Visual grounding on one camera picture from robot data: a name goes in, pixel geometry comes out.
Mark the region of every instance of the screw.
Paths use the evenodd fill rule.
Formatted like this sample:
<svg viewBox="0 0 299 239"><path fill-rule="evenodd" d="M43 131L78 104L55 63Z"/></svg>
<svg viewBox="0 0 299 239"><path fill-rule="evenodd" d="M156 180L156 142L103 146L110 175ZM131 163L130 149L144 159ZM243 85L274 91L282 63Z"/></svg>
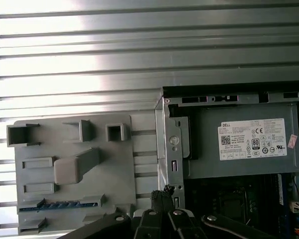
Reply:
<svg viewBox="0 0 299 239"><path fill-rule="evenodd" d="M210 215L210 216L207 217L207 219L208 219L209 221L211 221L211 222L214 222L214 221L217 220L217 217L215 217L215 216L213 216L213 215Z"/></svg>
<svg viewBox="0 0 299 239"><path fill-rule="evenodd" d="M179 138L177 136L172 136L170 139L169 139L169 142L170 144L172 145L177 145L179 143Z"/></svg>
<svg viewBox="0 0 299 239"><path fill-rule="evenodd" d="M115 218L115 220L116 220L116 221L123 221L124 218L123 218L123 217L117 217L117 218Z"/></svg>
<svg viewBox="0 0 299 239"><path fill-rule="evenodd" d="M178 215L182 215L183 212L180 211L180 210L176 210L176 211L173 212L173 214L178 216Z"/></svg>

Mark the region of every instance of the gray plastic bracket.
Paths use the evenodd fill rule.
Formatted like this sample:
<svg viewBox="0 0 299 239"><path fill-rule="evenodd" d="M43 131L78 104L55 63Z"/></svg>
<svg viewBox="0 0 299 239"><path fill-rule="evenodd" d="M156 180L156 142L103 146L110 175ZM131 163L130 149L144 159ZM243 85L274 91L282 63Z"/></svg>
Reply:
<svg viewBox="0 0 299 239"><path fill-rule="evenodd" d="M57 185L76 184L83 175L100 163L98 148L91 148L74 157L54 162L54 180Z"/></svg>
<svg viewBox="0 0 299 239"><path fill-rule="evenodd" d="M54 161L55 157L27 158L22 160L22 168L49 168L53 167Z"/></svg>
<svg viewBox="0 0 299 239"><path fill-rule="evenodd" d="M57 187L54 183L27 184L23 186L24 194L28 195L52 194L55 191L57 191Z"/></svg>
<svg viewBox="0 0 299 239"><path fill-rule="evenodd" d="M8 147L25 147L31 145L40 145L31 138L31 131L39 124L26 123L25 125L7 125L6 138Z"/></svg>
<svg viewBox="0 0 299 239"><path fill-rule="evenodd" d="M46 218L24 221L19 224L21 235L38 234L46 227Z"/></svg>
<svg viewBox="0 0 299 239"><path fill-rule="evenodd" d="M87 203L97 203L99 207L101 207L105 203L105 195L100 196L87 196L80 200L81 204Z"/></svg>
<svg viewBox="0 0 299 239"><path fill-rule="evenodd" d="M106 141L125 141L128 139L127 129L123 123L108 123L105 125Z"/></svg>
<svg viewBox="0 0 299 239"><path fill-rule="evenodd" d="M18 205L18 209L23 208L37 208L40 207L45 202L45 199L36 200L36 201L24 201Z"/></svg>
<svg viewBox="0 0 299 239"><path fill-rule="evenodd" d="M82 143L86 141L91 141L93 139L93 136L91 134L92 124L88 120L63 122L63 124L68 124L77 128L77 135L74 137L74 139L64 140L63 143Z"/></svg>
<svg viewBox="0 0 299 239"><path fill-rule="evenodd" d="M92 222L95 222L95 221L103 218L104 216L105 216L105 214L86 215L82 222L84 225L87 225L87 224L90 224Z"/></svg>

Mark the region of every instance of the warning sticker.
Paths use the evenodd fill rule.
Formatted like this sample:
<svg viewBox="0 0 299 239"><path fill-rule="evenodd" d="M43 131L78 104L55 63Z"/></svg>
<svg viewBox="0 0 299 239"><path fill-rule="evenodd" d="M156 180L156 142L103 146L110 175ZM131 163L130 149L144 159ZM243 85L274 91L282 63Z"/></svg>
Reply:
<svg viewBox="0 0 299 239"><path fill-rule="evenodd" d="M285 120L223 122L218 127L220 160L287 155Z"/></svg>

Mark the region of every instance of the white connector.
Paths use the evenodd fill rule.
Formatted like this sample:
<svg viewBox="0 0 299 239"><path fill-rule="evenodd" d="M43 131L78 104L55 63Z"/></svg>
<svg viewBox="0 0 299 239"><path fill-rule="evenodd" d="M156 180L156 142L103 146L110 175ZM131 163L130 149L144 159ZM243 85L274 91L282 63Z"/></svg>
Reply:
<svg viewBox="0 0 299 239"><path fill-rule="evenodd" d="M299 202L293 202L293 201L291 201L291 202L289 203L289 208L290 208L290 211L291 211L292 213L296 213L297 209L296 209L295 205L296 205L297 203L299 203Z"/></svg>

